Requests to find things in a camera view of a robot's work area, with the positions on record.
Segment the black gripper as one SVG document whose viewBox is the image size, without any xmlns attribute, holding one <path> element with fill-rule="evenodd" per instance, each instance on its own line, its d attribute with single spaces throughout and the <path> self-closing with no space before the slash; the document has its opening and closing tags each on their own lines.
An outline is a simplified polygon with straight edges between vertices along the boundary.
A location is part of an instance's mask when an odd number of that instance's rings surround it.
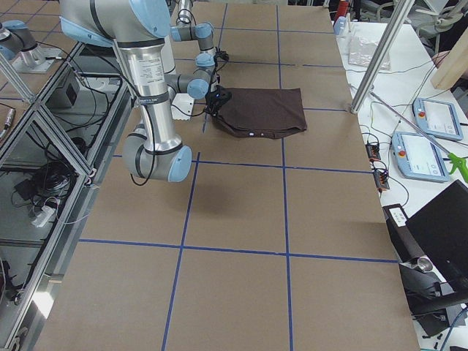
<svg viewBox="0 0 468 351">
<path fill-rule="evenodd" d="M 230 91 L 224 87 L 217 87 L 205 96 L 204 112 L 210 116 L 218 116 L 222 106 L 228 103 L 231 98 L 232 93 Z"/>
</svg>

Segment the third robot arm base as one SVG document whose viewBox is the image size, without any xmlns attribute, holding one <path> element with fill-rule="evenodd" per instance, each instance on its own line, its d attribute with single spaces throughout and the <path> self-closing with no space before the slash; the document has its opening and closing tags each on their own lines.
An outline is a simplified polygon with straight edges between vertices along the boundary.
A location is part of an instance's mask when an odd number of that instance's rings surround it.
<svg viewBox="0 0 468 351">
<path fill-rule="evenodd" d="M 45 51 L 21 20 L 1 23 L 1 55 L 13 60 L 12 65 L 19 73 L 46 73 L 53 63 L 46 59 Z"/>
</svg>

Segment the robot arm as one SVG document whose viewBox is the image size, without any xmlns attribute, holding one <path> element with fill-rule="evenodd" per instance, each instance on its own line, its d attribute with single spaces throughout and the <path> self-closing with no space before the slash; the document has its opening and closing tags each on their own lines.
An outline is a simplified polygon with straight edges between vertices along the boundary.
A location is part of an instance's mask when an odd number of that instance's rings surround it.
<svg viewBox="0 0 468 351">
<path fill-rule="evenodd" d="M 194 1 L 179 1 L 175 25 L 170 28 L 170 42 L 197 42 L 200 54 L 195 59 L 199 67 L 216 69 L 214 27 L 209 22 L 197 23 L 192 12 Z"/>
<path fill-rule="evenodd" d="M 231 98 L 219 84 L 219 62 L 228 62 L 229 56 L 214 45 L 213 26 L 195 23 L 191 1 L 180 1 L 175 25 L 167 1 L 61 1 L 60 10 L 61 28 L 68 37 L 115 49 L 117 72 L 139 102 L 142 122 L 124 142 L 123 158 L 131 177 L 183 181 L 191 168 L 192 150 L 175 131 L 173 98 L 186 93 L 203 99 L 211 115 Z M 191 75 L 170 73 L 173 61 L 162 54 L 170 40 L 198 43 Z"/>
</svg>

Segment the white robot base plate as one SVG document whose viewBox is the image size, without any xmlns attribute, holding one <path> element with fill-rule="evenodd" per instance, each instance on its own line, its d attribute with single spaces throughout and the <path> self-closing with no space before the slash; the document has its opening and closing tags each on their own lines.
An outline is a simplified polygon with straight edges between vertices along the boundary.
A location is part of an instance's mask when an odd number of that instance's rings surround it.
<svg viewBox="0 0 468 351">
<path fill-rule="evenodd" d="M 189 121 L 194 104 L 195 100 L 187 93 L 177 93 L 171 105 L 173 120 Z"/>
</svg>

